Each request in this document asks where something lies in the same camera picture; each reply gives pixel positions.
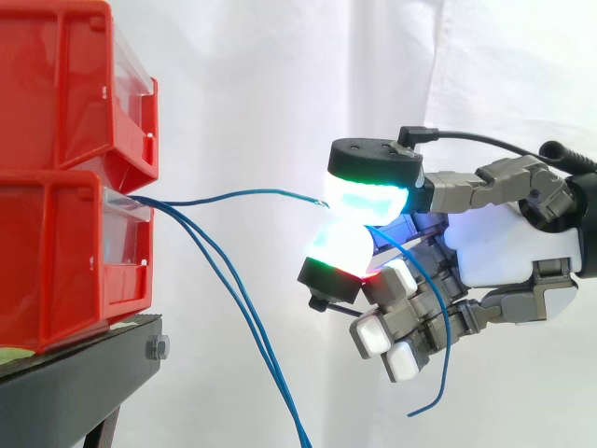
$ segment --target red storage bin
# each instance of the red storage bin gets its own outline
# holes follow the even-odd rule
[[[0,172],[0,347],[37,353],[151,304],[152,210],[91,172]]]
[[[158,178],[158,86],[103,1],[0,0],[0,170]]]

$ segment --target black connector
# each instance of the black connector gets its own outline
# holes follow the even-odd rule
[[[539,148],[539,154],[549,160],[549,165],[570,175],[585,175],[597,172],[597,163],[568,149],[560,142],[546,142]]]
[[[398,135],[398,144],[414,149],[420,143],[435,142],[439,139],[439,129],[424,126],[402,126]]]

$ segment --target screw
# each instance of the screw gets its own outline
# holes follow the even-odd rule
[[[150,340],[151,359],[160,361],[166,359],[170,353],[170,338],[165,334],[153,336]]]

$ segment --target black cable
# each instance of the black cable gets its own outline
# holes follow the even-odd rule
[[[597,162],[592,161],[572,149],[564,147],[558,142],[547,142],[535,154],[521,147],[510,145],[502,140],[479,135],[477,133],[461,133],[457,131],[440,131],[437,128],[425,128],[424,126],[402,126],[398,136],[398,144],[402,147],[414,147],[421,143],[435,142],[440,138],[454,138],[458,140],[469,140],[471,142],[484,143],[493,147],[500,147],[506,151],[513,152],[519,156],[533,156],[548,166],[562,170],[569,175],[582,175],[597,171]]]
[[[351,315],[352,317],[360,317],[361,315],[363,315],[363,313],[360,313],[356,310],[351,310],[350,308],[346,308],[345,306],[337,305],[336,303],[329,303],[327,305],[327,309],[337,311],[345,315]]]
[[[538,154],[534,154],[531,151],[527,151],[526,149],[522,149],[521,147],[516,147],[514,145],[510,145],[502,140],[497,140],[496,138],[487,137],[485,135],[479,135],[477,133],[459,133],[456,131],[438,131],[436,133],[437,139],[440,138],[454,138],[458,140],[470,140],[471,142],[479,142],[484,143],[486,145],[491,145],[493,147],[500,147],[505,149],[506,151],[513,152],[514,154],[518,154],[519,156],[533,156],[538,158],[541,161],[544,161],[543,156],[539,156]]]

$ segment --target white fabric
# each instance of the white fabric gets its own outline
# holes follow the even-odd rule
[[[330,143],[425,122],[528,148],[591,153],[594,11],[581,0],[292,2],[113,0],[121,32],[160,82],[160,181],[190,199],[235,189],[318,196]],[[507,154],[463,142],[423,150],[428,171]],[[590,444],[597,400],[591,282],[554,322],[490,326],[391,384],[364,361],[351,319],[319,315],[296,282],[323,209],[255,197],[188,213],[229,252],[254,298],[316,448]],[[184,231],[158,215],[153,312],[172,351],[122,407],[114,446],[292,447],[292,420],[243,319]],[[365,301],[357,306],[365,309]]]

